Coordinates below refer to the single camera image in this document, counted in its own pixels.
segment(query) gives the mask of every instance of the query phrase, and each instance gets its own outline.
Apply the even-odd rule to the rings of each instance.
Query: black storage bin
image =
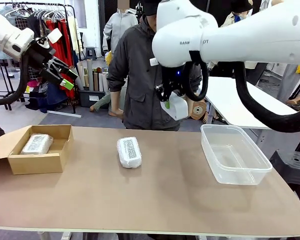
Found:
[[[105,96],[105,94],[106,93],[104,91],[79,90],[81,107],[90,108],[93,104],[102,99]],[[108,109],[109,104],[103,105],[101,108]]]

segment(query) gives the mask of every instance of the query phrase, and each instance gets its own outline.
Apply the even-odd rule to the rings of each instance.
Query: black hose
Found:
[[[209,80],[209,71],[207,64],[203,61],[200,62],[201,67],[201,73],[202,73],[202,88],[199,95],[196,95],[192,89],[191,85],[191,71],[193,69],[193,62],[187,62],[184,67],[184,73],[187,76],[185,84],[183,84],[184,92],[187,95],[189,99],[191,99],[194,102],[200,102],[202,99],[206,97],[207,91],[208,91],[208,80]]]
[[[23,55],[21,57],[21,66],[20,66],[20,83],[16,91],[10,96],[0,99],[0,105],[12,104],[17,101],[26,91],[28,84],[28,63],[29,56]]]
[[[249,93],[245,64],[233,62],[236,89],[243,105],[253,116],[269,128],[282,133],[300,132],[300,111],[291,115],[277,115],[264,108]]]

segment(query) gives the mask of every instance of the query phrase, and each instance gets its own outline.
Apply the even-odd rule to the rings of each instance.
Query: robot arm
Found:
[[[174,90],[193,101],[202,100],[208,89],[205,63],[232,62],[243,105],[259,121],[278,132],[300,132],[300,112],[277,115],[250,96],[243,63],[300,64],[300,0],[281,3],[222,28],[218,28],[210,14],[195,8],[189,0],[162,1],[158,6],[152,50],[155,59],[150,60],[151,65],[162,66],[163,83],[156,87],[162,102],[175,98]],[[193,63],[202,68],[203,85],[199,96],[189,88],[189,66]],[[176,71],[182,72],[181,80],[174,77]]]
[[[0,15],[0,50],[20,62],[20,84],[14,94],[0,99],[0,105],[16,101],[25,92],[28,83],[28,66],[39,71],[39,74],[51,83],[61,85],[71,90],[74,85],[65,80],[61,74],[75,80],[78,76],[67,64],[54,57],[56,51],[50,47],[49,40],[55,43],[62,34],[58,29],[49,35],[34,39],[34,32],[26,28],[20,30],[12,26]]]

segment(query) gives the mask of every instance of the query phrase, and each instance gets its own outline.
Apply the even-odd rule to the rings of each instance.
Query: clear plastic bin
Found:
[[[205,124],[200,129],[203,151],[219,183],[258,185],[273,169],[242,128]]]

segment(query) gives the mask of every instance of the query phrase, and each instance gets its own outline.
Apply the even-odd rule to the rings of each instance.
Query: gray plastic stool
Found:
[[[96,50],[94,47],[87,46],[85,48],[85,59],[97,60],[97,54],[96,54]]]
[[[300,152],[278,150],[272,155],[270,162],[300,199]]]

